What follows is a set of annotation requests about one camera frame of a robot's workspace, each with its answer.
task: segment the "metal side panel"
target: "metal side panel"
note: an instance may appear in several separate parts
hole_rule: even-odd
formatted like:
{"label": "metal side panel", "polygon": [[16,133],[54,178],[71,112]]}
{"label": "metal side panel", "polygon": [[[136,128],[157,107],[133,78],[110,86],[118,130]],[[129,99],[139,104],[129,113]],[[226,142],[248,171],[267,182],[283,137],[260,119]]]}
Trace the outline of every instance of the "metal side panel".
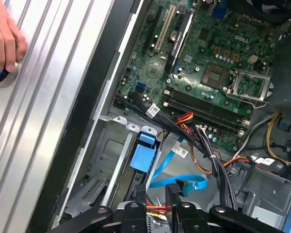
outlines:
{"label": "metal side panel", "polygon": [[25,232],[113,0],[7,0],[28,51],[0,89],[0,233]]}

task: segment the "black wire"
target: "black wire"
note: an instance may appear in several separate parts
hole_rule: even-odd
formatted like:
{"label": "black wire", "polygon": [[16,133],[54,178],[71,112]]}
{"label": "black wire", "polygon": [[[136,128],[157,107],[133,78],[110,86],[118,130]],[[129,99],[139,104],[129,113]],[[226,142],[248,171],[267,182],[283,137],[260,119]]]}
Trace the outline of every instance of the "black wire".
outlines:
{"label": "black wire", "polygon": [[245,186],[248,184],[248,182],[249,182],[249,180],[250,180],[250,178],[251,178],[251,176],[252,176],[252,174],[254,172],[254,169],[256,168],[257,165],[258,165],[257,163],[252,163],[251,164],[249,170],[247,171],[245,177],[242,180],[241,187],[239,188],[236,196],[238,196],[242,192],[242,190],[245,188]]}
{"label": "black wire", "polygon": [[126,100],[123,98],[117,98],[116,100],[124,104],[124,106],[135,111],[138,115],[140,115],[142,118],[145,118],[149,122],[185,138],[189,143],[194,145],[199,151],[201,151],[203,154],[206,155],[206,157],[211,160],[212,173],[213,176],[217,178],[217,185],[220,191],[220,203],[224,206],[229,206],[237,210],[238,208],[235,190],[230,183],[226,170],[223,167],[221,161],[213,155],[208,138],[206,138],[203,133],[200,133],[199,130],[193,127],[194,132],[198,133],[200,137],[201,143],[199,143],[193,135],[186,133],[182,128],[176,125],[161,112],[156,113],[153,118],[150,118],[148,115],[146,115],[148,108],[142,102],[142,99],[137,92],[130,92],[128,97],[130,98],[130,100]]}

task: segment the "pcie slot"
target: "pcie slot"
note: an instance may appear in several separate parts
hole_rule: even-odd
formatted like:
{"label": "pcie slot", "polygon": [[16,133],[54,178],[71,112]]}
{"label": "pcie slot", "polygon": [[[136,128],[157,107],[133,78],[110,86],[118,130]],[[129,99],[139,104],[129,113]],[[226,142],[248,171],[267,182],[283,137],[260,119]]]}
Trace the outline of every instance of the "pcie slot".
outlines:
{"label": "pcie slot", "polygon": [[168,11],[168,14],[167,14],[167,17],[166,17],[166,20],[164,22],[164,25],[163,25],[163,28],[161,30],[161,33],[159,35],[159,38],[156,42],[156,45],[154,47],[154,49],[156,51],[159,51],[162,47],[162,44],[163,44],[163,41],[165,39],[165,36],[166,36],[166,33],[168,31],[168,28],[169,28],[169,25],[170,25],[170,22],[175,14],[175,11],[176,11],[176,7],[171,5],[170,8],[169,8],[169,11]]}
{"label": "pcie slot", "polygon": [[205,111],[210,114],[220,115],[231,120],[241,121],[243,119],[242,115],[232,112],[230,110],[218,107],[212,103],[197,99],[193,96],[189,96],[182,92],[176,91],[170,88],[172,98],[178,102],[183,102],[189,104],[193,108]]}
{"label": "pcie slot", "polygon": [[174,45],[169,53],[167,63],[165,66],[165,71],[170,72],[172,67],[175,65],[176,59],[180,53],[184,38],[189,31],[190,25],[192,23],[193,14],[190,12],[186,12],[184,15],[184,19],[176,36],[176,40]]}
{"label": "pcie slot", "polygon": [[172,100],[170,100],[168,103],[165,103],[164,105],[172,110],[175,110],[175,111],[181,110],[183,112],[193,112],[194,116],[196,118],[198,118],[201,121],[204,121],[208,124],[216,126],[220,129],[226,129],[226,130],[233,132],[233,133],[238,133],[242,129],[237,125],[231,124],[231,122],[230,122],[230,124],[228,124],[227,122],[224,122],[223,120],[221,120],[219,118],[207,115],[201,111],[198,111],[196,109],[192,109],[188,106],[185,106],[181,103],[174,102]]}
{"label": "pcie slot", "polygon": [[159,5],[159,7],[157,9],[157,12],[155,14],[153,23],[152,23],[151,28],[150,28],[150,32],[149,32],[149,34],[147,35],[147,37],[145,39],[144,47],[143,47],[143,50],[142,50],[143,54],[146,53],[146,50],[148,49],[149,44],[150,44],[151,40],[153,39],[153,36],[154,36],[154,33],[155,33],[155,29],[157,27],[157,24],[159,23],[161,14],[163,12],[163,9],[164,9],[164,7]]}

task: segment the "blue port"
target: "blue port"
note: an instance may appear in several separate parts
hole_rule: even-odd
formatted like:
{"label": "blue port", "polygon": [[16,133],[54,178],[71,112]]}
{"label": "blue port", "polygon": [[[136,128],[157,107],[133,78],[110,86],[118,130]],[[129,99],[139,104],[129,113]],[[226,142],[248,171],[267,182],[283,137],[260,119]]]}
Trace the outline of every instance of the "blue port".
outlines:
{"label": "blue port", "polygon": [[146,89],[146,85],[142,82],[137,82],[136,86],[135,86],[135,90],[138,92],[144,92]]}
{"label": "blue port", "polygon": [[212,12],[212,17],[218,19],[218,20],[223,20],[227,14],[227,2],[226,0],[221,0],[218,2],[217,6],[214,8]]}

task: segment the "motherboard chip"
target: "motherboard chip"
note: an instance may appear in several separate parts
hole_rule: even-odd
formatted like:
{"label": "motherboard chip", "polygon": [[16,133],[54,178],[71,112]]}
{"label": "motherboard chip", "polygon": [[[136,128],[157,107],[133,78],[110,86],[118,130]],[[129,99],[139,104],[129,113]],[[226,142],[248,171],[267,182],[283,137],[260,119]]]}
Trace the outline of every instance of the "motherboard chip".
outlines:
{"label": "motherboard chip", "polygon": [[209,34],[209,30],[208,29],[205,29],[205,28],[202,28],[200,30],[200,33],[199,33],[199,36],[198,36],[198,39],[201,39],[201,40],[207,40],[207,37],[208,37],[208,34]]}
{"label": "motherboard chip", "polygon": [[184,60],[186,61],[186,62],[189,62],[189,63],[191,63],[191,61],[192,61],[192,59],[193,59],[193,57],[191,57],[191,56],[189,56],[189,55],[185,55],[185,57],[184,57]]}
{"label": "motherboard chip", "polygon": [[208,64],[201,83],[217,90],[226,86],[229,71],[214,64]]}
{"label": "motherboard chip", "polygon": [[148,69],[147,75],[151,78],[159,79],[162,77],[162,68],[160,66],[151,65]]}

